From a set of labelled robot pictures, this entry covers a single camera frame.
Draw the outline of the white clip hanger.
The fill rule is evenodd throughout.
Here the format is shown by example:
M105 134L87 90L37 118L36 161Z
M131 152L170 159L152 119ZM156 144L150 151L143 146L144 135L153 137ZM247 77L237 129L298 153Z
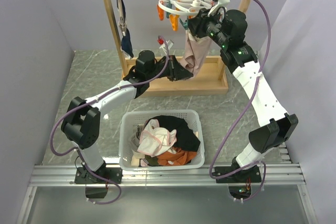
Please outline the white clip hanger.
M188 30L188 20L200 9L210 9L213 5L213 0L159 0L156 9L159 20L168 19L173 31L178 31L179 25Z

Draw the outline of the pink beige underwear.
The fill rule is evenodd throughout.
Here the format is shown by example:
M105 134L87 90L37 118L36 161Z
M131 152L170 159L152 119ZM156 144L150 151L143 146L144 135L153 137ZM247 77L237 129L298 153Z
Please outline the pink beige underwear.
M209 53L212 40L209 37L197 38L188 30L185 35L184 56L180 64L196 77Z

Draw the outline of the black underwear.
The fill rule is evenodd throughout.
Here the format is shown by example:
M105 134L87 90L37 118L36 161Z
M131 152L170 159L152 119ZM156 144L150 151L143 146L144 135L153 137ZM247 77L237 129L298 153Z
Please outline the black underwear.
M159 126L167 129L169 132L176 130L176 142L173 145L174 147L181 148L188 152L198 151L200 141L188 127L184 119L169 115L159 115L152 119L158 120Z

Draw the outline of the white underwear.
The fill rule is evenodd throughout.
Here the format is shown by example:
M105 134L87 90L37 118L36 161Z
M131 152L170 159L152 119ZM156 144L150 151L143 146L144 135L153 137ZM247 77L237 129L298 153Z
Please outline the white underwear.
M160 127L158 120L151 119L147 122L140 136L138 152L155 157L166 151L172 151L176 142L176 130L169 132Z

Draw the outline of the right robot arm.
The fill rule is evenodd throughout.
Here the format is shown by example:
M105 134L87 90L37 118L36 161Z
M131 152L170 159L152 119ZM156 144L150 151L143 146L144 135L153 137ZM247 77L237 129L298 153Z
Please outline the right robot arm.
M250 168L269 151L289 140L298 118L289 114L270 88L254 50L245 42L246 15L236 9L224 14L210 14L202 8L188 21L191 34L208 37L220 48L222 62L240 83L249 98L247 108L257 115L259 128L248 134L249 143L233 160L232 178L243 182Z

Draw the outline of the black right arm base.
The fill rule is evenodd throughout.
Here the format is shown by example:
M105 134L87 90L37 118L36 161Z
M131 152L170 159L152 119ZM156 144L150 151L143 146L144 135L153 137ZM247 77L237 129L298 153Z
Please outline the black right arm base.
M266 179L266 168L260 171L258 165L233 173L239 166L216 166L211 172L217 184L228 184L233 200L244 202L255 197L262 189Z

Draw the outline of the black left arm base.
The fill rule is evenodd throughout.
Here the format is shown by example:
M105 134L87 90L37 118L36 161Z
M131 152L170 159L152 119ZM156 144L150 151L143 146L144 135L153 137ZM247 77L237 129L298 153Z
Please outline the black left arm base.
M85 196L89 200L104 199L108 194L110 185L121 184L122 169L116 167L103 167L97 172L90 172L82 165L77 167L74 184L85 185Z

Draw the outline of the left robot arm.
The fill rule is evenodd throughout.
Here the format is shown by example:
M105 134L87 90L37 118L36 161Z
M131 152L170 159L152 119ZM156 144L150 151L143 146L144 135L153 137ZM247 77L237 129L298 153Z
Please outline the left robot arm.
M174 55L156 60L154 52L143 50L136 58L135 65L116 86L95 97L72 99L61 131L73 142L89 167L87 177L93 183L102 182L106 176L106 163L96 145L101 118L117 106L141 96L149 88L149 81L155 77L180 81L192 78L193 74Z

